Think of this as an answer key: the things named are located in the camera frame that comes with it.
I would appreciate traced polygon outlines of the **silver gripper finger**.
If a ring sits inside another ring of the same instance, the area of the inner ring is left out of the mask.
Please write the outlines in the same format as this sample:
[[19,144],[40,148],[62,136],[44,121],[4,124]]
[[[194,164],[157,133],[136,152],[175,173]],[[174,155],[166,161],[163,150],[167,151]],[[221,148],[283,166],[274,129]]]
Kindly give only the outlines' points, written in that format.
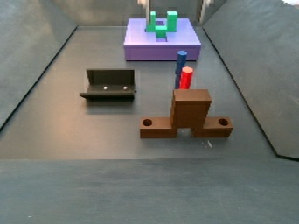
[[210,14],[210,8],[214,4],[214,0],[202,0],[202,7],[201,7],[201,16],[199,16],[199,23],[203,25]]

